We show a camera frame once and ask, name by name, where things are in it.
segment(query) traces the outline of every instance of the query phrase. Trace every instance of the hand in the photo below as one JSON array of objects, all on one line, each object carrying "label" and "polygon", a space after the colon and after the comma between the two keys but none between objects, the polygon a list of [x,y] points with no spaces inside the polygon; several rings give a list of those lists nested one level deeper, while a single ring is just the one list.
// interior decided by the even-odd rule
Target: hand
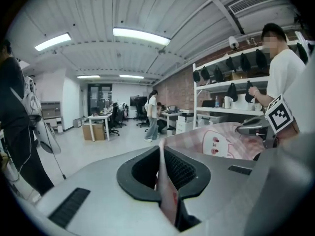
[{"label": "hand", "polygon": [[250,87],[248,89],[248,93],[251,95],[251,96],[254,96],[255,97],[255,93],[257,93],[258,91],[258,88],[257,87]]}]

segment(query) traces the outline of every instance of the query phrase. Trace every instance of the white desk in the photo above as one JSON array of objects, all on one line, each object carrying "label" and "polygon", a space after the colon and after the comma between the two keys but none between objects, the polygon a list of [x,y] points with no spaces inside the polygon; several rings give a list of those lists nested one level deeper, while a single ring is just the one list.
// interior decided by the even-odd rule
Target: white desk
[{"label": "white desk", "polygon": [[94,132],[93,132],[93,127],[92,127],[92,120],[105,120],[105,129],[106,129],[106,136],[107,139],[110,141],[109,138],[109,129],[108,129],[108,118],[111,117],[112,114],[107,114],[104,116],[89,116],[89,124],[90,124],[90,131],[91,131],[91,136],[92,136],[92,141],[95,142],[95,137],[94,137]]},{"label": "white desk", "polygon": [[163,115],[163,116],[166,117],[166,122],[167,122],[166,128],[169,128],[169,118],[170,118],[170,117],[173,117],[173,116],[180,116],[181,114],[182,114],[182,113],[168,114],[168,113],[161,112],[161,115]]}]

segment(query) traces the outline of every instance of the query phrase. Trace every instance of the red brick wall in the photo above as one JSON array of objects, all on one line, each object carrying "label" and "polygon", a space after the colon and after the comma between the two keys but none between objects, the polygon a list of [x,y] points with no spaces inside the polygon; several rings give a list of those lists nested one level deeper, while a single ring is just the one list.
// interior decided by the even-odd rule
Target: red brick wall
[{"label": "red brick wall", "polygon": [[[296,40],[296,36],[293,30],[285,32],[290,41]],[[254,37],[258,46],[261,46],[260,36]],[[248,45],[246,41],[240,43],[238,52],[253,48],[254,45]],[[219,59],[225,54],[232,54],[233,51],[230,47],[223,48],[216,51],[196,62],[196,66],[201,66],[205,63]],[[198,84],[205,84],[201,77],[201,81]],[[158,91],[157,100],[163,105],[176,105],[181,109],[193,109],[193,79],[192,79],[192,65],[184,68],[180,72],[172,75],[161,83],[157,84],[154,89]],[[202,91],[198,96],[198,106],[201,106],[203,100],[209,100],[209,93]]]}]

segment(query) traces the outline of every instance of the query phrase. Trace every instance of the ceiling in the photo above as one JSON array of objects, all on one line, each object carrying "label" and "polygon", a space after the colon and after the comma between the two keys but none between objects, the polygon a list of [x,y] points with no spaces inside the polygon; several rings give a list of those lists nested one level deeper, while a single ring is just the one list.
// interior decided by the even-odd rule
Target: ceiling
[{"label": "ceiling", "polygon": [[[237,1],[30,0],[12,23],[8,39],[14,55],[30,64],[23,69],[26,75],[66,67],[109,82],[153,84],[229,36],[261,31],[267,22],[293,25],[288,0],[265,0],[234,14],[229,5]],[[171,42],[163,47],[115,37],[113,27],[144,30]],[[71,41],[41,52],[34,48],[65,32]],[[125,80],[119,74],[145,79]]]}]

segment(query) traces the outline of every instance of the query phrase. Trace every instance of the pink cloth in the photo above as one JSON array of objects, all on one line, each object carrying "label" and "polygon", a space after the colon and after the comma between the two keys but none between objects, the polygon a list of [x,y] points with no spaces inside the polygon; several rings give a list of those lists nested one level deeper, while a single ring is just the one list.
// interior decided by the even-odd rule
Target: pink cloth
[{"label": "pink cloth", "polygon": [[264,150],[262,139],[239,134],[236,128],[240,125],[237,122],[218,123],[170,136],[160,141],[157,191],[162,196],[160,208],[171,223],[175,223],[178,191],[167,175],[164,147],[184,148],[192,153],[204,153],[209,156],[253,160],[257,154]]}]

